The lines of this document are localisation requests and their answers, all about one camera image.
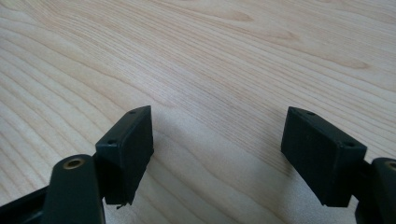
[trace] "wooden surface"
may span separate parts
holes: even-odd
[[[280,153],[288,106],[396,158],[396,2],[1,1],[0,204],[152,105],[155,153],[108,223],[354,223]]]

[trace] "tabletop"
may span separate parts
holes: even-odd
[[[396,158],[396,2],[1,1],[0,205],[151,105],[155,152],[107,223],[354,223],[280,152],[289,106]]]

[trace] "black plastic part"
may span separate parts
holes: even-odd
[[[41,223],[105,223],[91,156],[72,156],[53,167]]]
[[[377,207],[367,207],[364,203],[359,202],[355,211],[357,224],[383,224],[384,220]]]
[[[290,107],[281,150],[322,204],[348,206],[350,179],[364,160],[366,146],[320,116]]]
[[[94,158],[107,204],[132,203],[153,152],[149,105],[126,113],[96,143]]]
[[[377,214],[375,197],[372,188],[373,166],[367,161],[363,161],[356,174],[350,179],[352,194],[359,200],[361,206],[366,211],[373,211]]]
[[[384,223],[396,223],[396,160],[373,160],[373,193]]]
[[[47,187],[38,189],[18,200],[0,207],[0,223],[2,224],[38,224],[43,215]]]

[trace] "screw hole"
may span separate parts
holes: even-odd
[[[81,166],[82,164],[84,164],[84,160],[81,158],[74,158],[71,159],[70,161],[67,161],[64,163],[64,169],[66,170],[72,170],[72,169],[76,169],[79,166]]]
[[[113,145],[113,144],[116,144],[116,143],[117,143],[117,140],[116,140],[116,139],[110,139],[110,140],[107,141],[107,143],[108,143],[109,145]]]
[[[344,145],[346,145],[347,147],[354,147],[355,144],[351,143],[351,142],[345,142]]]

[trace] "clamp jaw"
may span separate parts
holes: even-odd
[[[367,147],[320,116],[290,107],[281,151],[323,205],[360,202],[360,224],[396,223],[396,160],[364,160]]]
[[[106,223],[107,204],[131,204],[154,153],[151,107],[126,113],[93,156],[59,161],[49,185],[0,208],[1,223]]]

